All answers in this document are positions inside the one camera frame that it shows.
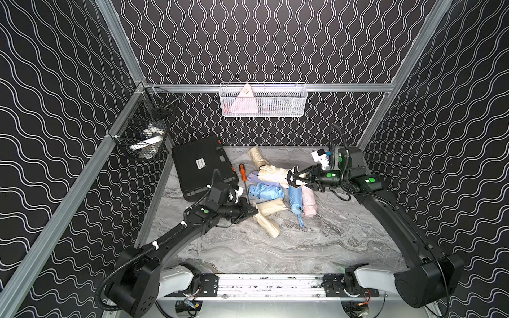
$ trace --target blue umbrella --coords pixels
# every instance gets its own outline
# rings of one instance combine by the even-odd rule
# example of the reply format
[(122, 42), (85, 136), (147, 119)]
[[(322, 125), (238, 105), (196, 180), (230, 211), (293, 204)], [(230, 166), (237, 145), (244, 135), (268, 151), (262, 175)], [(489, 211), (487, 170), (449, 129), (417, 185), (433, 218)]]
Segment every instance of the blue umbrella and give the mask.
[(290, 186), (288, 188), (288, 193), (290, 195), (290, 208), (292, 209), (292, 212), (297, 214), (297, 217), (299, 218), (299, 225), (300, 227), (304, 227), (304, 221), (302, 221), (301, 213), (302, 213), (302, 189), (300, 187), (294, 188)]

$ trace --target black case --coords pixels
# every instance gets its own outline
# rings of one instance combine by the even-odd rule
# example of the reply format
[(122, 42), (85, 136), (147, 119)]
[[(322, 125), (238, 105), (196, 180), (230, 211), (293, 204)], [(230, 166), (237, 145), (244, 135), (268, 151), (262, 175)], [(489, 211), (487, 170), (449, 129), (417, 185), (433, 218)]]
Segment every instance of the black case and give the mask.
[(179, 176), (180, 189), (184, 199), (189, 202), (196, 202), (205, 194), (214, 169), (219, 170), (223, 182), (232, 186), (239, 182), (239, 177), (217, 136), (175, 146), (172, 157)]

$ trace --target marble floor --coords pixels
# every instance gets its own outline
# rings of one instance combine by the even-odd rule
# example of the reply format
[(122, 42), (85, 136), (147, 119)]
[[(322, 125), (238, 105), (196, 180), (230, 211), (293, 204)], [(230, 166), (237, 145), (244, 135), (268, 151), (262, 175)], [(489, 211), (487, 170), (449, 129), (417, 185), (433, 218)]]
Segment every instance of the marble floor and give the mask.
[[(255, 169), (247, 155), (249, 148), (226, 148), (234, 167), (244, 163), (247, 173)], [(263, 148), (263, 156), (273, 165), (306, 168), (313, 163), (312, 149)], [(288, 191), (285, 203), (288, 204)], [(342, 273), (356, 263), (406, 268), (405, 262), (378, 220), (355, 199), (345, 202), (331, 192), (316, 193), (318, 213), (303, 217), (289, 209), (270, 215), (280, 227), (277, 238), (271, 238), (252, 219), (230, 228), (213, 228), (185, 247), (171, 260), (172, 266), (188, 262), (203, 272), (213, 273)], [(148, 242), (158, 238), (182, 221), (182, 211), (189, 206), (180, 191), (175, 168), (166, 184)]]

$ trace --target black wire basket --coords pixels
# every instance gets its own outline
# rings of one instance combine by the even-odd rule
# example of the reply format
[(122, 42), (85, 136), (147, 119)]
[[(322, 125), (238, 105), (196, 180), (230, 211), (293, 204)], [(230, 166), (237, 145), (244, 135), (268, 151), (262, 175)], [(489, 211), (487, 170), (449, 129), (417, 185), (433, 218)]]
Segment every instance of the black wire basket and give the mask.
[(170, 93), (161, 88), (147, 88), (147, 93), (149, 98), (140, 103), (150, 110), (152, 118), (156, 121), (175, 115), (183, 98), (182, 94)]
[(129, 160), (153, 161), (160, 158), (167, 137), (164, 119), (155, 120), (153, 109), (138, 102), (118, 136), (114, 136), (119, 153)]

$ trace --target black patterned wall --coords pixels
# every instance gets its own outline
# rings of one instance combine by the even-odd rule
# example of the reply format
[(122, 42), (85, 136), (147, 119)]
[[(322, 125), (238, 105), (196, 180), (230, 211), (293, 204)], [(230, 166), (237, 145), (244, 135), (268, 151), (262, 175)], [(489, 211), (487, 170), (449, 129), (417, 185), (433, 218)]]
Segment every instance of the black patterned wall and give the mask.
[(387, 83), (434, 1), (113, 3), (151, 83)]
[(0, 0), (0, 291), (134, 90), (92, 0)]
[(157, 161), (129, 161), (114, 150), (16, 317), (101, 317), (95, 289), (134, 245), (166, 157), (164, 150)]
[(426, 235), (465, 260), (449, 317), (509, 316), (507, 83), (509, 1), (456, 0), (366, 152)]
[(309, 94), (304, 116), (298, 118), (224, 117), (217, 94), (185, 94), (169, 129), (176, 144), (216, 134), (226, 146), (323, 146), (328, 127), (343, 127), (356, 144), (383, 93)]

